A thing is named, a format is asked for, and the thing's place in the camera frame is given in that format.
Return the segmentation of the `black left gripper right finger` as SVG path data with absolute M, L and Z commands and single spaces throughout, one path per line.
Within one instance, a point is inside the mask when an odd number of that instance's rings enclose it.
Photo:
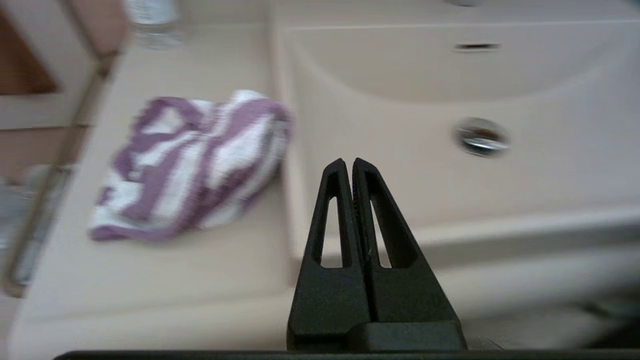
M 371 318 L 352 328 L 352 348 L 467 350 L 461 322 L 377 167 L 356 158 L 352 189 Z

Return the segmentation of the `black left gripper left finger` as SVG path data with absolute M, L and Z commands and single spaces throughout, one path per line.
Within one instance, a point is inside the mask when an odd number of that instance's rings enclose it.
M 336 200 L 339 268 L 322 265 L 330 201 Z M 286 324 L 286 349 L 334 353 L 349 349 L 348 333 L 370 321 L 349 172 L 339 158 L 325 167 Z

